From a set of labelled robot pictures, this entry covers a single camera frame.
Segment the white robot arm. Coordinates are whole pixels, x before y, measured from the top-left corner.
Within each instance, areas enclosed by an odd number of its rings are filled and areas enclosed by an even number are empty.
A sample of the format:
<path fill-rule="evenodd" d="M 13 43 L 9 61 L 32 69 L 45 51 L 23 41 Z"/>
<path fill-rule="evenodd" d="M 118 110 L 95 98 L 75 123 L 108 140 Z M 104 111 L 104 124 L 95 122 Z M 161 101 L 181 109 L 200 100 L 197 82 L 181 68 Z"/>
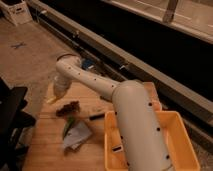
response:
<path fill-rule="evenodd" d="M 59 57 L 54 94 L 62 98 L 77 80 L 111 101 L 129 171 L 175 171 L 163 131 L 143 84 L 115 81 L 82 69 L 79 56 Z"/>

